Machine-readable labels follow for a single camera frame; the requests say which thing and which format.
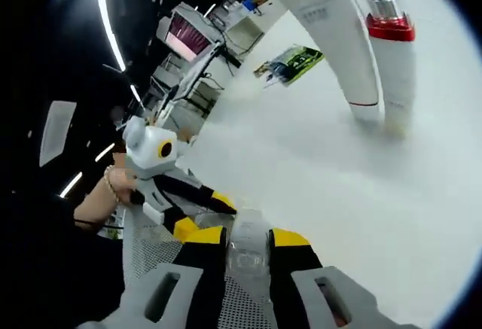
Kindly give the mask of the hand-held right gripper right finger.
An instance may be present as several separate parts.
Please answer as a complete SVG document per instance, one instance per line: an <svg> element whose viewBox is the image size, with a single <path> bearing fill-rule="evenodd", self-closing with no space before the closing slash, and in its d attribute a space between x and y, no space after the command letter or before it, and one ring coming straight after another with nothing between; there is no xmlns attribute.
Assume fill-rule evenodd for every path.
<svg viewBox="0 0 482 329"><path fill-rule="evenodd" d="M270 230L270 299L278 328L409 328L336 267L322 266L302 235Z"/></svg>

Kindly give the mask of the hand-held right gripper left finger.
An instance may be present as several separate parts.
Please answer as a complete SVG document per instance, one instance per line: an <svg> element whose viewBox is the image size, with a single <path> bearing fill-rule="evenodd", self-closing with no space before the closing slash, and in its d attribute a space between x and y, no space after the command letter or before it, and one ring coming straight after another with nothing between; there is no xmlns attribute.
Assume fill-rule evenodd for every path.
<svg viewBox="0 0 482 329"><path fill-rule="evenodd" d="M97 328L217 328L225 294L227 229L190 234L171 264L126 287L119 307Z"/></svg>

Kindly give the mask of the person's left hand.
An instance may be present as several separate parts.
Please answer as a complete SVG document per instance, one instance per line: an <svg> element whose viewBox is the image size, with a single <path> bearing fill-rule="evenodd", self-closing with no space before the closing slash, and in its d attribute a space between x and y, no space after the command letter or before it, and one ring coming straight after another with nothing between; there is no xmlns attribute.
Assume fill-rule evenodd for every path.
<svg viewBox="0 0 482 329"><path fill-rule="evenodd" d="M103 178L117 203L129 203L131 194L136 190L136 175L126 168L107 166Z"/></svg>

